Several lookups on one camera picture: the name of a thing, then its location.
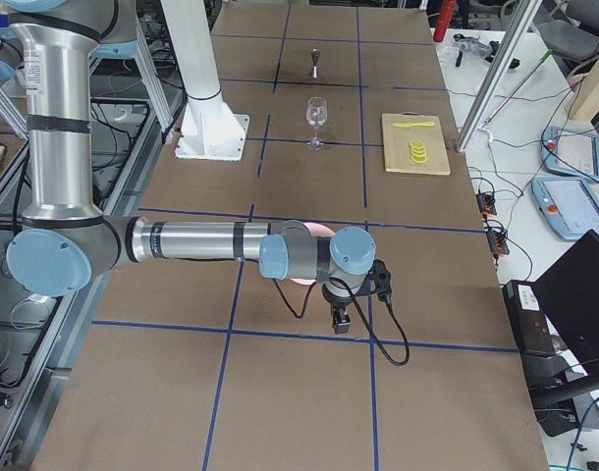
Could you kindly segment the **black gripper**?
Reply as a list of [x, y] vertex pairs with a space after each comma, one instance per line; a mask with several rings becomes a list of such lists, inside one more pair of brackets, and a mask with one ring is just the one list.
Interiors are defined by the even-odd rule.
[[359, 283], [354, 284], [337, 277], [330, 277], [322, 285], [322, 295], [331, 306], [332, 329], [335, 335], [349, 332], [352, 322], [347, 313], [347, 306], [353, 303], [352, 295], [358, 291]]

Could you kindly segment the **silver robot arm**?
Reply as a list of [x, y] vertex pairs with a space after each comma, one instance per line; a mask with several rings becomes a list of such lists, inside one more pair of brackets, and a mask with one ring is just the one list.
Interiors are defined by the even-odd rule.
[[136, 52], [134, 2], [12, 1], [8, 7], [24, 49], [32, 173], [32, 201], [6, 251], [21, 285], [59, 297], [127, 263], [251, 261], [264, 278], [321, 286], [334, 331], [348, 330], [347, 307], [376, 293], [386, 278], [363, 229], [319, 236], [298, 221], [151, 222], [107, 216], [95, 205], [89, 59], [104, 44]]

